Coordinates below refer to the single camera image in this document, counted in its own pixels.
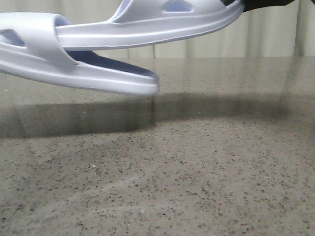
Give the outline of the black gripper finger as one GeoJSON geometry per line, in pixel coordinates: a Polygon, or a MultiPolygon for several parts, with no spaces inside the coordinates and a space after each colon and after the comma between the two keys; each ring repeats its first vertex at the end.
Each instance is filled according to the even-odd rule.
{"type": "Polygon", "coordinates": [[[271,6],[286,6],[294,0],[243,0],[244,12],[271,6]]]}

